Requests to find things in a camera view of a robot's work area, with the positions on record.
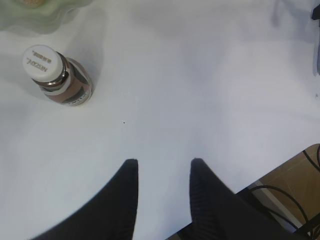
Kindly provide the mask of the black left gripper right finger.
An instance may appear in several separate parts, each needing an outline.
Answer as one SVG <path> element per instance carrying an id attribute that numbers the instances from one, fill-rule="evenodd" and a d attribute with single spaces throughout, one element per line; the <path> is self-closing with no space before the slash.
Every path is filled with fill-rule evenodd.
<path id="1" fill-rule="evenodd" d="M 302 240 L 234 194 L 201 158 L 191 161 L 192 240 Z"/>

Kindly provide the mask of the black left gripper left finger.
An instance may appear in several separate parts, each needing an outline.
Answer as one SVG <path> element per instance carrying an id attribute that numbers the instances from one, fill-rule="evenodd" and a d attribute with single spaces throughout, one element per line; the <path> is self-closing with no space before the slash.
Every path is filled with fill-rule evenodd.
<path id="1" fill-rule="evenodd" d="M 110 181 L 68 218 L 37 240 L 131 240 L 138 209 L 139 167 L 127 159 Z"/>

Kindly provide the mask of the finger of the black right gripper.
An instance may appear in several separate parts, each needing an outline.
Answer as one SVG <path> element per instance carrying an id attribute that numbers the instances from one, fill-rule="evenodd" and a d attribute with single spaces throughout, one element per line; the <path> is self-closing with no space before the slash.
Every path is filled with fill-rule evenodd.
<path id="1" fill-rule="evenodd" d="M 313 10 L 311 14 L 312 20 L 320 20 L 320 4 L 318 4 Z"/>

